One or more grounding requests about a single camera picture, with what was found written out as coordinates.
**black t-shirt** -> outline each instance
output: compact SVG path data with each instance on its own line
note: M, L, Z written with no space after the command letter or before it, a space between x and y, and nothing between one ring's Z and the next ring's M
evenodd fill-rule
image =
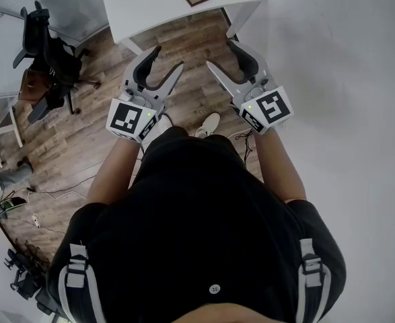
M345 264L315 207L284 204L227 149L184 139L146 157L123 199L74 214L48 288L59 302L69 244L82 243L107 322L172 322L207 303L294 322L303 238L314 239L332 273L327 312L343 290Z

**button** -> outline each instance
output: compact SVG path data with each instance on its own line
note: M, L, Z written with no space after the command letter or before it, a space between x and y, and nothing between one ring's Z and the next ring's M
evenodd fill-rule
M211 292L211 294L217 294L220 291L221 291L221 287L219 285L212 285L209 288L209 292Z

